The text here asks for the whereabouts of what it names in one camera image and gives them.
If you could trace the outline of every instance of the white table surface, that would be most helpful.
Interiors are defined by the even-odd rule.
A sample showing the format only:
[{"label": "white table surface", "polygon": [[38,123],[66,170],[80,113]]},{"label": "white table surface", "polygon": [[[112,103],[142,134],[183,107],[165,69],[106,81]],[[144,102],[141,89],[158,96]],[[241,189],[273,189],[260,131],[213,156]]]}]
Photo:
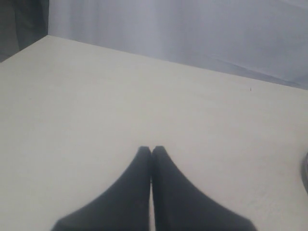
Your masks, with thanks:
[{"label": "white table surface", "polygon": [[308,229],[308,91],[51,36],[0,64],[0,229],[50,230],[140,145],[260,231]]}]

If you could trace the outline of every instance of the white curtain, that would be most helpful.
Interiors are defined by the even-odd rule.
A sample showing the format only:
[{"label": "white curtain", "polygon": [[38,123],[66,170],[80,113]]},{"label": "white curtain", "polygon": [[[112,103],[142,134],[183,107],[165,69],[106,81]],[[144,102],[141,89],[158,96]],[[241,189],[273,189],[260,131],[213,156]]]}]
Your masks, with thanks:
[{"label": "white curtain", "polygon": [[49,34],[308,89],[308,0],[51,0]]}]

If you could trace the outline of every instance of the table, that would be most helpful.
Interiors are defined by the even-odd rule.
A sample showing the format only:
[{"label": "table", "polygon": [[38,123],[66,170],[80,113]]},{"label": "table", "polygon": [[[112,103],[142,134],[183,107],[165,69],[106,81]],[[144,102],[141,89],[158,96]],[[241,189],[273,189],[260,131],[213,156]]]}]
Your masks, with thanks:
[{"label": "table", "polygon": [[50,230],[141,145],[260,231],[307,230],[308,91],[51,36],[0,64],[1,229]]}]

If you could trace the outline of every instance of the gray wall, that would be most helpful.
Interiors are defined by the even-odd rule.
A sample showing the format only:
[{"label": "gray wall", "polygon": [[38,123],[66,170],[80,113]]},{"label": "gray wall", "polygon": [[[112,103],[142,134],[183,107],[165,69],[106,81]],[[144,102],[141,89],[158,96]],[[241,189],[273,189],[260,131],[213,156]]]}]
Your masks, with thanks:
[{"label": "gray wall", "polygon": [[308,89],[306,0],[51,0],[49,33]]}]

